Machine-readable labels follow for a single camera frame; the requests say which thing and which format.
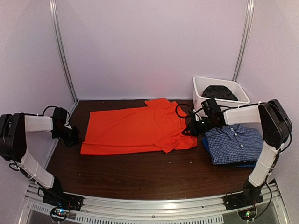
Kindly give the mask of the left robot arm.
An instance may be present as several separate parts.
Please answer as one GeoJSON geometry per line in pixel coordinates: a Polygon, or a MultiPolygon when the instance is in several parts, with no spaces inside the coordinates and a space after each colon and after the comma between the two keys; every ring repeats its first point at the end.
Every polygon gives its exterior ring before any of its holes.
{"type": "Polygon", "coordinates": [[[80,131],[71,125],[68,111],[54,107],[52,116],[45,114],[15,113],[0,116],[0,155],[9,162],[14,171],[36,182],[44,190],[49,200],[57,207],[67,203],[67,196],[58,178],[47,172],[37,162],[27,146],[27,133],[50,132],[65,147],[71,148],[80,142],[80,131]]]}

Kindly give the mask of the orange garment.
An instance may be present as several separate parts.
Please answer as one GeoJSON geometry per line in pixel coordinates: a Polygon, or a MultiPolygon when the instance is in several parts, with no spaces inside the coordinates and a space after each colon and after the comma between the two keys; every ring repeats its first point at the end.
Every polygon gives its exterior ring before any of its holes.
{"type": "Polygon", "coordinates": [[[90,112],[82,155],[118,155],[173,150],[197,146],[186,136],[186,113],[165,98],[147,100],[145,106],[90,112]]]}

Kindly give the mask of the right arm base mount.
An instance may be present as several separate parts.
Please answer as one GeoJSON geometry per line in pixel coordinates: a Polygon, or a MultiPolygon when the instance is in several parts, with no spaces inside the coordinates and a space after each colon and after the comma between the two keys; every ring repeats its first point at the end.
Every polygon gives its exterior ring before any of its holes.
{"type": "Polygon", "coordinates": [[[229,192],[223,197],[223,201],[226,211],[237,210],[238,217],[242,221],[252,221],[257,216],[256,205],[263,202],[263,196],[254,196],[253,199],[248,200],[243,192],[235,194],[229,192]]]}

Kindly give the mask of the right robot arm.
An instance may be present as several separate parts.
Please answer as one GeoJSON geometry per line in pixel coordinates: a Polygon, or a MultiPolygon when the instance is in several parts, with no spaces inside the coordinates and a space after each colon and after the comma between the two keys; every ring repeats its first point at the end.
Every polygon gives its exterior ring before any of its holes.
{"type": "Polygon", "coordinates": [[[182,134],[203,136],[214,165],[255,164],[239,197],[242,205],[251,205],[292,138],[291,121],[276,99],[229,107],[210,98],[200,110],[189,111],[182,134]],[[198,116],[200,110],[204,117],[198,116]]]}

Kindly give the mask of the blue checked button shirt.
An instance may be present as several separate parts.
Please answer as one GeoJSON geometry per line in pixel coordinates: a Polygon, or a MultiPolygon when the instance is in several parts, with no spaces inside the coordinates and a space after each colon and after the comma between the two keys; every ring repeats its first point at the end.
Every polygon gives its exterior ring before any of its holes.
{"type": "Polygon", "coordinates": [[[213,128],[204,138],[215,163],[257,161],[263,148],[259,131],[243,124],[213,128]]]}

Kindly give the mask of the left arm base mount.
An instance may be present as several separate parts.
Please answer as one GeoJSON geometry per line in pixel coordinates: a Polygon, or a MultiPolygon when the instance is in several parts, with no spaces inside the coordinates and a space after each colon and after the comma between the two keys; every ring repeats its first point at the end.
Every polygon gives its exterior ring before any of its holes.
{"type": "Polygon", "coordinates": [[[53,194],[45,194],[43,202],[54,206],[50,210],[50,217],[55,222],[65,221],[71,213],[71,210],[80,211],[84,198],[82,196],[63,193],[63,197],[53,194]]]}

